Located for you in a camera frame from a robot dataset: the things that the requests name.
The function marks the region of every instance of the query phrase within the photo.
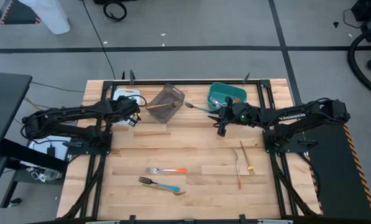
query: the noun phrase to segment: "orange and black warning stripe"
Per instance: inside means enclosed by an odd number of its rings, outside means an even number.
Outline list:
[[[354,157],[355,165],[357,166],[357,169],[358,169],[358,172],[359,172],[360,181],[361,181],[362,185],[364,186],[366,197],[367,197],[367,200],[369,201],[370,208],[371,208],[371,193],[370,193],[369,187],[367,185],[367,181],[366,181],[366,178],[365,178],[365,174],[362,170],[362,166],[360,165],[358,155],[355,152],[354,142],[352,141],[351,135],[348,131],[348,127],[346,125],[344,125],[344,131],[346,132],[348,144],[349,144],[349,147],[351,149],[352,156]]]
[[[12,5],[12,0],[10,0],[9,4],[7,5],[7,9],[6,9],[6,12],[4,13],[4,15],[2,16],[1,18],[1,24],[4,25],[4,19],[6,18],[7,14],[9,13],[10,11],[10,8],[11,8],[11,5]]]
[[[309,158],[309,156],[306,156],[305,158],[307,158],[307,160],[309,162],[311,162],[311,159]],[[317,180],[316,180],[316,176],[314,174],[314,170],[312,169],[312,167],[309,167],[309,171],[311,172],[311,177],[312,177],[312,181],[314,183],[315,193],[318,194],[318,183],[317,183]],[[321,215],[323,215],[322,204],[319,201],[319,198],[318,198],[318,204],[319,204],[319,209],[321,210]]]

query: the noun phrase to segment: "black metal frame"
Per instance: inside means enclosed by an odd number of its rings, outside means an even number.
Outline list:
[[[101,100],[107,98],[107,93],[108,90],[111,89],[111,96],[110,98],[113,98],[114,96],[114,90],[117,89],[118,86],[120,85],[164,85],[166,83],[170,83],[173,85],[210,85],[214,82],[221,82],[229,85],[256,85],[257,87],[257,93],[259,94],[259,101],[260,101],[260,106],[262,108],[265,107],[265,99],[263,96],[263,88],[267,90],[268,93],[268,101],[269,105],[271,108],[275,108],[275,102],[273,100],[273,93],[271,89],[271,84],[270,80],[135,80],[134,74],[131,75],[131,80],[120,80],[120,81],[105,81],[103,83],[103,89],[101,93]],[[101,125],[101,120],[97,120],[97,126]],[[271,165],[272,169],[274,170],[274,167],[277,166],[277,157],[274,153],[270,153],[270,160],[271,160]],[[94,165],[95,165],[95,155],[90,155],[90,160],[89,160],[89,166],[88,166],[88,171],[86,175],[86,183],[85,183],[85,188],[89,187],[91,178],[93,176],[93,170],[94,170]],[[286,160],[286,155],[283,154],[281,157],[281,162],[282,162],[282,170],[283,174],[285,175],[285,178],[287,179],[288,183],[291,185],[291,179],[290,179],[290,172],[288,169],[288,164]],[[96,191],[95,191],[95,196],[94,196],[94,202],[93,202],[93,209],[92,209],[92,217],[97,217],[98,214],[98,207],[99,207],[99,199],[101,196],[101,187],[103,183],[103,172],[104,172],[104,165],[106,161],[106,156],[101,156],[100,157],[100,162],[102,162],[102,174],[100,175],[100,178],[98,179],[96,183]],[[275,175],[275,172],[273,171],[273,178],[275,181],[275,190],[277,193],[277,200],[278,200],[278,206],[279,206],[279,211],[280,211],[280,216],[284,217],[286,216],[286,208],[285,208],[285,203],[283,199],[283,192],[282,192],[282,187],[281,187],[281,182],[280,179]],[[291,207],[291,214],[292,215],[298,215],[297,211],[297,206],[295,203],[295,200],[289,193],[289,198],[290,198],[290,207]],[[80,218],[84,218],[86,216],[86,210],[87,210],[87,204],[88,204],[88,199],[85,200],[84,204],[81,206],[80,210]],[[250,223],[250,222],[256,222],[256,219],[245,219],[244,215],[241,215],[241,223]],[[176,222],[177,220],[165,220],[163,222]],[[224,222],[224,223],[239,223],[239,220],[204,220],[206,222]],[[154,220],[143,220],[143,222],[151,222],[153,223]]]

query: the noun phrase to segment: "wooden tabletop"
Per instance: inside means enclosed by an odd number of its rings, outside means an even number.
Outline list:
[[[84,105],[92,105],[101,97],[102,80],[88,81]],[[272,79],[272,91],[277,108],[292,106],[285,79]],[[185,100],[207,108],[209,85],[177,85]],[[259,106],[255,85],[239,85],[247,92],[247,101]],[[121,86],[140,91],[151,101],[161,90],[157,85]],[[110,155],[104,171],[98,218],[101,220],[128,220],[136,215],[139,220],[156,219],[235,219],[240,214],[247,218],[279,218],[270,159],[263,147],[262,130],[229,125],[224,138],[218,136],[214,121],[197,109],[182,106],[167,124],[160,124],[145,108],[142,121],[136,127],[114,124]],[[81,120],[86,127],[95,120]],[[254,175],[240,148],[242,141],[254,166]],[[239,190],[236,155],[239,157],[242,188]],[[296,154],[289,154],[291,180],[301,198],[316,213],[320,213],[309,166]],[[68,167],[57,216],[64,215],[74,204],[85,186],[89,156],[79,156]],[[186,174],[145,174],[146,167],[176,169],[186,167]],[[176,185],[184,195],[143,187],[137,180],[148,177],[162,184]],[[89,198],[91,214],[93,195]],[[287,194],[284,194],[290,213]]]

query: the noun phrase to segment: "gray concrete floor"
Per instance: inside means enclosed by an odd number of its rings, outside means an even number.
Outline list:
[[[356,0],[275,0],[285,42],[289,46],[348,46],[360,30],[342,23],[342,12]],[[100,47],[81,1],[61,1],[71,31],[52,35],[44,24],[0,25],[0,49],[54,49]],[[279,41],[266,0],[138,0],[126,2],[128,17],[121,23],[106,20],[102,7],[85,0],[106,47],[159,47],[204,45],[278,46]],[[355,22],[349,14],[347,18]],[[335,28],[333,22],[340,22]],[[352,74],[346,52],[290,52],[291,64],[305,101],[320,97],[346,102],[354,138],[371,189],[371,92]],[[132,69],[143,78],[288,78],[280,51],[172,51],[108,52],[116,76]],[[364,62],[371,51],[358,52]],[[0,72],[32,75],[35,82],[83,90],[87,80],[112,79],[103,53],[0,54]],[[81,93],[31,85],[27,96],[45,106],[81,103]],[[24,102],[17,119],[35,109]],[[25,144],[20,126],[12,123],[7,138]],[[0,181],[0,199],[12,174]],[[55,218],[61,187],[19,184],[15,196],[24,202],[0,209],[0,223],[28,223]]]

